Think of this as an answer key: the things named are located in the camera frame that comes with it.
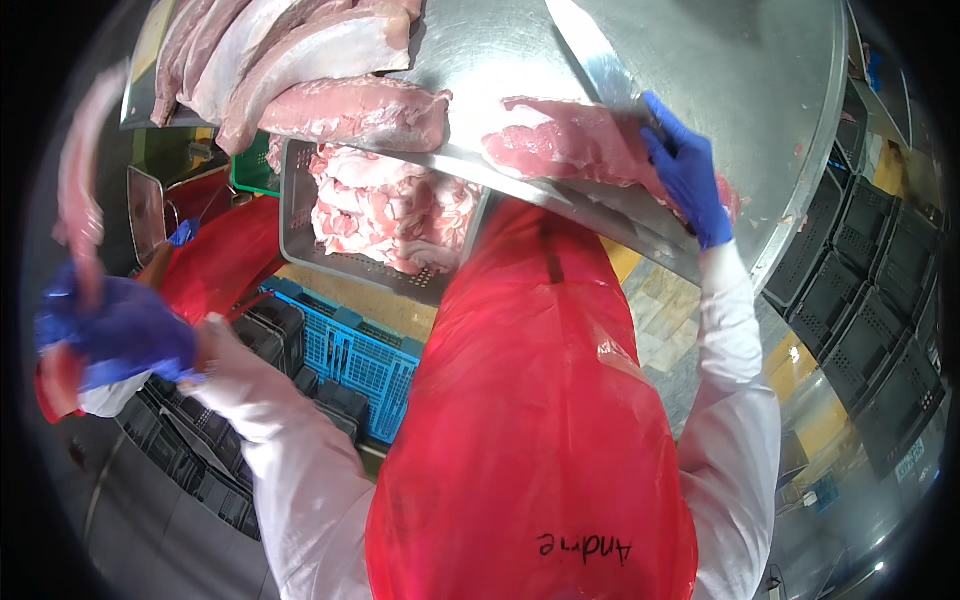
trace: hand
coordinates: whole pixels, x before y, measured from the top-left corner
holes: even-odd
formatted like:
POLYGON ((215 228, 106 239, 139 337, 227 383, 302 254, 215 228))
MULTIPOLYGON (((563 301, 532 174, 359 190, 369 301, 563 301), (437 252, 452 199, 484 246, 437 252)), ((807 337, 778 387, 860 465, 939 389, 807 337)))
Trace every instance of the hand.
POLYGON ((180 248, 187 242, 193 241, 197 237, 197 231, 200 230, 200 219, 187 219, 174 231, 167 241, 180 248))
POLYGON ((66 345, 80 359, 80 393, 146 371, 170 381, 195 374, 196 334, 156 292, 133 279, 105 277, 103 301, 85 309, 72 260, 40 297, 35 341, 41 354, 66 345))
POLYGON ((644 92, 643 98, 677 147, 674 158, 649 129, 640 129, 660 182, 690 220, 701 250, 726 244, 733 239, 733 229, 727 211, 720 204, 710 141, 687 129, 656 94, 644 92))

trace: gloved hand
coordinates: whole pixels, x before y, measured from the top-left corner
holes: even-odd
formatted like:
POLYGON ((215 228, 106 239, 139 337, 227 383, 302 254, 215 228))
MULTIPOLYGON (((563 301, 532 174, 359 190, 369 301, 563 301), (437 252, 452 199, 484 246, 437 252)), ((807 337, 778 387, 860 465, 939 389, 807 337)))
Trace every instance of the gloved hand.
POLYGON ((167 241, 180 248, 187 242, 193 241, 193 238, 197 237, 197 231, 200 231, 200 219, 187 219, 167 241))
POLYGON ((726 244, 733 239, 733 228, 720 204, 710 141, 687 129, 653 92, 643 92, 643 98, 677 147, 673 157, 649 129, 640 129, 660 182, 690 220, 701 250, 726 244))
POLYGON ((40 297, 34 323, 38 352, 65 343, 84 363, 78 392, 146 371, 170 381, 195 374, 194 329, 154 290, 126 277, 105 277, 103 301, 92 311, 81 307, 78 291, 69 260, 40 297))

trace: blue plastic crate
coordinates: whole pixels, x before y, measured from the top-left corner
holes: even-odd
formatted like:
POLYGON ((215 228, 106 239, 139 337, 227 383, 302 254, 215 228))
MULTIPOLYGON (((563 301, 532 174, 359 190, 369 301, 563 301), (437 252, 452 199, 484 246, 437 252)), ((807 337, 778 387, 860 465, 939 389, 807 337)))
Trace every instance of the blue plastic crate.
POLYGON ((370 399, 368 434, 392 444, 407 413, 410 382, 423 356, 423 344, 303 289, 270 277, 262 288, 303 309, 304 362, 321 381, 333 379, 370 399))

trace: metal container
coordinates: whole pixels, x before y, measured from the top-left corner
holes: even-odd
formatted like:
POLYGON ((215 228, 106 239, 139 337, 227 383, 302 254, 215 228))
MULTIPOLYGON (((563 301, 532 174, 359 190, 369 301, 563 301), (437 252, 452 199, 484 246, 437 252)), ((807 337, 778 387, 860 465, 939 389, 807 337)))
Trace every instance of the metal container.
MULTIPOLYGON (((409 276, 363 254, 326 254, 324 246, 317 245, 310 222, 310 211, 317 202, 317 183, 308 171, 310 157, 316 151, 316 144, 295 139, 288 139, 283 145, 280 180, 280 251, 283 257, 314 271, 359 281, 422 304, 440 306, 452 274, 423 269, 417 275, 409 276)), ((485 221, 484 216, 493 210, 499 198, 489 189, 480 195, 480 202, 470 219, 461 261, 470 256, 485 221)))

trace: stainless steel table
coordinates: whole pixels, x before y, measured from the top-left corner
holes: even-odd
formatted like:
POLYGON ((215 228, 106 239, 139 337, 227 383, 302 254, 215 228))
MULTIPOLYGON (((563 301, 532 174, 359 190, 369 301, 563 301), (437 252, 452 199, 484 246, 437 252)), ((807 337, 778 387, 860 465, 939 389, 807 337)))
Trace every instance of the stainless steel table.
MULTIPOLYGON (((735 234, 758 292, 803 220, 836 135, 846 3, 576 1, 640 86, 713 140, 717 169, 749 199, 735 234)), ((432 164, 482 182, 491 170, 478 154, 488 132, 483 115, 499 98, 589 101, 565 52, 541 0, 427 0, 413 27, 413 68, 393 76, 453 91, 449 141, 432 164)), ((576 187, 618 210, 576 199, 553 207, 699 280, 696 240, 646 192, 576 187)), ((557 192, 548 191, 556 199, 557 192)))

